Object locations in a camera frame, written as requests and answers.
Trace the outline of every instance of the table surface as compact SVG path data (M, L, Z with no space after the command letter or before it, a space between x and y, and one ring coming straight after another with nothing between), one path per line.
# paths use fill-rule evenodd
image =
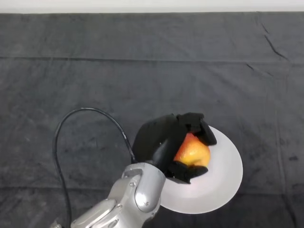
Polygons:
M68 111L108 111L133 142L141 124L200 112L238 148L236 196L201 215L161 208L146 228L304 227L304 13L0 15L0 224L65 218L51 156ZM129 164L94 113L66 122L59 159L73 218Z

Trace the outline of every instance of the white wall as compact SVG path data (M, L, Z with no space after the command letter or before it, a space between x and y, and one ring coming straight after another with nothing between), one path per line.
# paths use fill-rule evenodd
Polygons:
M304 0L0 0L7 13L304 11Z

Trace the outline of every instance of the white paper plate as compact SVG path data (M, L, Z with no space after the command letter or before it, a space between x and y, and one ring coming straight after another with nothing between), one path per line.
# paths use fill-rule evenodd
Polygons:
M163 207L185 214L201 214L222 207L236 194L243 177L241 157L226 135L210 128L218 143L209 147L209 171L191 179L191 184L166 179L161 192Z

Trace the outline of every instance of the black cable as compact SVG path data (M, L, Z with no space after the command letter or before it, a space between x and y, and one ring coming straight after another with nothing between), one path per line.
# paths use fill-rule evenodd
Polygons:
M75 109L75 110L69 112L68 114L66 114L66 116L63 117L62 121L58 124L57 129L55 131L54 138L53 138L53 159L54 159L54 164L55 164L56 171L58 173L58 177L59 177L60 182L61 182L62 191L63 191L65 202L66 202L66 212L67 212L67 215L66 215L67 216L67 221L66 222L67 222L67 226L65 226L65 228L70 228L70 225L72 223L72 209L71 209L70 197L69 197L68 192L67 192L66 182L65 182L65 179L63 177L63 174L62 174L59 162L58 162L58 157L57 157L57 142L58 142L58 136L59 136L59 133L60 133L60 130L61 130L61 127L62 127L63 123L67 120L67 118L69 116L71 116L74 113L81 112L81 111L93 111L93 112L97 112L97 113L100 113L100 114L106 116L108 119L110 119L116 125L116 127L120 130L121 134L123 135L124 142L125 142L128 150L129 150L129 153L131 155L131 161L132 161L132 163L135 162L135 156L134 156L134 154L132 152L132 147L131 147L130 142L129 142L128 138L127 138L127 135L125 134L124 130L119 125L119 123L110 114L108 114L108 113L106 113L106 112L104 112L104 111L102 111L100 109L97 109L97 108L79 108L79 109Z

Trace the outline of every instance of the robotic hand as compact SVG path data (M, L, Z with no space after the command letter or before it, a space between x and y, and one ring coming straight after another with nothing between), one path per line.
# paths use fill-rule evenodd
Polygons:
M199 167L172 166L188 132L207 145L217 143L203 118L203 114L188 113L145 123L132 148L137 163L127 166L107 199L73 221L71 228L141 228L152 219L160 207L166 177L190 183L190 178L203 174Z

